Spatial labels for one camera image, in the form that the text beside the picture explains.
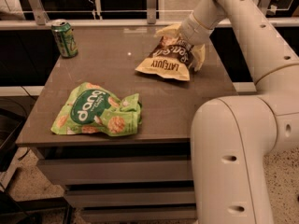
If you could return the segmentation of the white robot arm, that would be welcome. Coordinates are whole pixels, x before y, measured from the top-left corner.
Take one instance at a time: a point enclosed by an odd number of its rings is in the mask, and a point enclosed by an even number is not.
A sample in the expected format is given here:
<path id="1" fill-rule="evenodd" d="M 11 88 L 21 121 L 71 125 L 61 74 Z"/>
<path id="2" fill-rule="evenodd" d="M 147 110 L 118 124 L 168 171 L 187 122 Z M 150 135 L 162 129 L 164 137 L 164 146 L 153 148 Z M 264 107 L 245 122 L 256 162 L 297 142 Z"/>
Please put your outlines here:
<path id="1" fill-rule="evenodd" d="M 179 26 L 192 45 L 228 19 L 256 94 L 210 100 L 196 111 L 191 159 L 199 224 L 274 224 L 263 157 L 299 140 L 299 58 L 252 0 L 201 0 Z"/>

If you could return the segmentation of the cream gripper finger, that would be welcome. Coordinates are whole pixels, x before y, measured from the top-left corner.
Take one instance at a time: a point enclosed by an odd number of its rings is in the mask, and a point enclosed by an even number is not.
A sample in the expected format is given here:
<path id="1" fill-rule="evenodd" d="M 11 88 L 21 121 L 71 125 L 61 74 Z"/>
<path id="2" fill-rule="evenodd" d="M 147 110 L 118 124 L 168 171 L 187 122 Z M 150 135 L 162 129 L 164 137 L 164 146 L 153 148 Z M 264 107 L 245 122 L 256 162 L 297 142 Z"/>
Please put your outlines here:
<path id="1" fill-rule="evenodd" d="M 192 68 L 195 72 L 199 71 L 206 58 L 206 45 L 197 45 L 192 48 Z"/>
<path id="2" fill-rule="evenodd" d="M 179 23 L 171 24 L 171 25 L 168 25 L 168 26 L 158 30 L 155 33 L 155 35 L 157 37 L 159 37 L 159 36 L 177 37 L 179 35 L 179 28 L 180 28 Z"/>

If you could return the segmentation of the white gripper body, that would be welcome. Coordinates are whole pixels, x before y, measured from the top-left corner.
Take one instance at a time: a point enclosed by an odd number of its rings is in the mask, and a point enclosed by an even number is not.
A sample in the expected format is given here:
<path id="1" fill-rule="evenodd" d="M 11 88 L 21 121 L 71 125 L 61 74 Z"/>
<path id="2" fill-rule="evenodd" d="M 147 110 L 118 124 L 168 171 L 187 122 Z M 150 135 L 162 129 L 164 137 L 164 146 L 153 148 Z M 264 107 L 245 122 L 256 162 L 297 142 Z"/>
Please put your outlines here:
<path id="1" fill-rule="evenodd" d="M 214 19 L 209 14 L 191 13 L 180 25 L 182 38 L 191 45 L 205 44 L 213 32 Z"/>

